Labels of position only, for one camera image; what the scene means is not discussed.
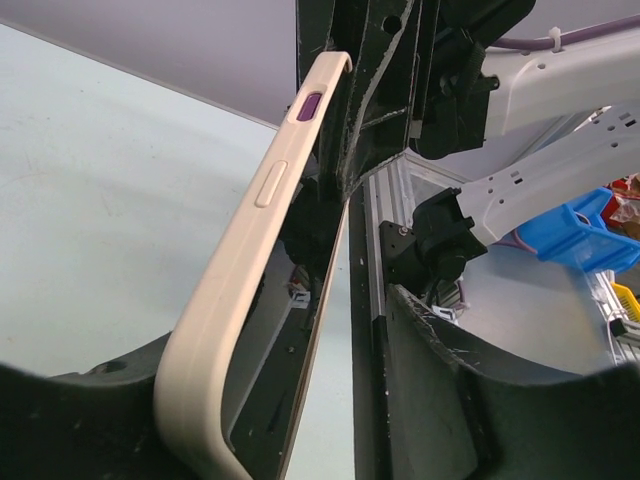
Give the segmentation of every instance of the yellow object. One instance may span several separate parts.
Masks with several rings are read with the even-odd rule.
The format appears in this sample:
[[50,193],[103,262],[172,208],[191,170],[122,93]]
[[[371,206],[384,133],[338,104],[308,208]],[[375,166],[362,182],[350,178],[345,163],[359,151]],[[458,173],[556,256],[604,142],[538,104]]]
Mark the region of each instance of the yellow object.
[[633,292],[624,285],[618,285],[617,283],[612,283],[611,285],[613,286],[613,291],[616,292],[618,300],[627,311],[629,320],[640,323],[640,304]]

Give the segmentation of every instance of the blue plastic bin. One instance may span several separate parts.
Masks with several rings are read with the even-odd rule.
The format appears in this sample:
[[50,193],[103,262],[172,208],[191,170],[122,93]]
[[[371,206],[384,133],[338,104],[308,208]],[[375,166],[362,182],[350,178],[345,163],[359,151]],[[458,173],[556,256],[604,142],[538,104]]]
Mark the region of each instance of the blue plastic bin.
[[606,188],[594,190],[528,221],[518,234],[542,261],[584,272],[624,272],[640,260],[640,242],[607,230],[600,213],[612,195]]

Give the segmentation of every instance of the phone case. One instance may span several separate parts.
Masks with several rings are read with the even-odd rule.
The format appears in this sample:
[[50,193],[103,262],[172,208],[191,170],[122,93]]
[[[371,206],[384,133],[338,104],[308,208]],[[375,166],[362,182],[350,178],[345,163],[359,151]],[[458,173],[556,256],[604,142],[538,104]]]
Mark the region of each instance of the phone case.
[[[154,390],[158,430],[167,446],[203,478],[250,479],[221,428],[226,373],[329,101],[342,73],[351,68],[344,52],[317,57],[162,356]],[[333,260],[318,317],[326,304]],[[308,372],[303,377],[306,384]]]

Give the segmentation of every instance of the cable tie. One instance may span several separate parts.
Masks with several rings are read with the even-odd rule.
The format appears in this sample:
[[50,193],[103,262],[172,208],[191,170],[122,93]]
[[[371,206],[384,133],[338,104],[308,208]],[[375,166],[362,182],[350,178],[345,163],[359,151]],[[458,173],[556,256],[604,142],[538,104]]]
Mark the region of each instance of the cable tie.
[[553,27],[549,30],[549,38],[553,40],[553,53],[562,51],[562,32],[558,27]]

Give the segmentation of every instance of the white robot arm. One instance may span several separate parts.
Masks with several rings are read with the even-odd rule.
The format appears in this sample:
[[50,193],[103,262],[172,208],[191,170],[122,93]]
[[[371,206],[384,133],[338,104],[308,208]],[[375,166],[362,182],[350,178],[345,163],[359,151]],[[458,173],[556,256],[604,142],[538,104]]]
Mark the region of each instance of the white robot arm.
[[483,67],[500,87],[485,136],[568,113],[609,109],[591,125],[463,186],[458,203],[484,245],[577,196],[640,170],[640,29],[523,55],[492,50]]

